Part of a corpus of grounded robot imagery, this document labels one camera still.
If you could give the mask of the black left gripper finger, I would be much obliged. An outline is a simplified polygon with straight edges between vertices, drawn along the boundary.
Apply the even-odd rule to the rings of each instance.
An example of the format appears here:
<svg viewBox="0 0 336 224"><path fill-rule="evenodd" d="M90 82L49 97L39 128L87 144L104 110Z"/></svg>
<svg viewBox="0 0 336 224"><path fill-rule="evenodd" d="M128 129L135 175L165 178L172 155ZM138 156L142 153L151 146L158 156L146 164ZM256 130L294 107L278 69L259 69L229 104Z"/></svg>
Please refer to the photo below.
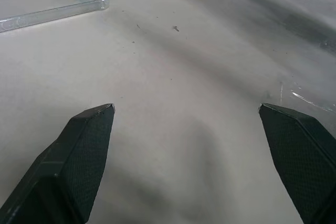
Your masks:
<svg viewBox="0 0 336 224"><path fill-rule="evenodd" d="M106 166L115 107L72 117L1 206L1 223L87 223Z"/></svg>
<svg viewBox="0 0 336 224"><path fill-rule="evenodd" d="M277 173L303 223L335 223L335 138L314 117L259 108Z"/></svg>

